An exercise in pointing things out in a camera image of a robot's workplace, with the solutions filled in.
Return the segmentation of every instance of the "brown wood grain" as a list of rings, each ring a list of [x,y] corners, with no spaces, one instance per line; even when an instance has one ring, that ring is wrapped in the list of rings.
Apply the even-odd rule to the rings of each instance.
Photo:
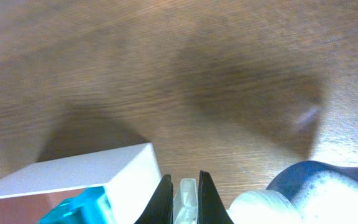
[[[358,1],[0,0],[0,178],[147,141],[227,207],[301,160],[358,166]]]

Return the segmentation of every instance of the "turquoise object in box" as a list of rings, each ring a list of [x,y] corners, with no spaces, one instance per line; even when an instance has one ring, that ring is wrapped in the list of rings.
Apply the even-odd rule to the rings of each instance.
[[[92,187],[77,197],[62,201],[39,223],[110,224],[114,223],[114,219],[104,187]]]

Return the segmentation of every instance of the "open box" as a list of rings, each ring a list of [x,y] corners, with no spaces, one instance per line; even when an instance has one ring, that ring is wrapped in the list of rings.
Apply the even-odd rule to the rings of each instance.
[[[0,180],[0,223],[37,223],[63,199],[104,186],[117,223],[134,223],[161,174],[151,143],[31,164]]]

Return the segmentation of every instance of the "white plastic object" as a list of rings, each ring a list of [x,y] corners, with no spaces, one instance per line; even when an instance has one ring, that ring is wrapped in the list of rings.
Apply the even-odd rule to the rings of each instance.
[[[227,211],[235,224],[300,224],[301,217],[282,194],[274,190],[252,190],[238,196]]]
[[[198,216],[197,183],[182,179],[173,199],[173,224],[195,224]]]

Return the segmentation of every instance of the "wooden surface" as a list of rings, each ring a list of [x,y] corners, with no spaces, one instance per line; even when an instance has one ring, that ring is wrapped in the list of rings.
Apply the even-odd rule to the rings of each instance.
[[[301,160],[358,166],[358,1],[0,0],[0,178],[146,141],[227,207]]]

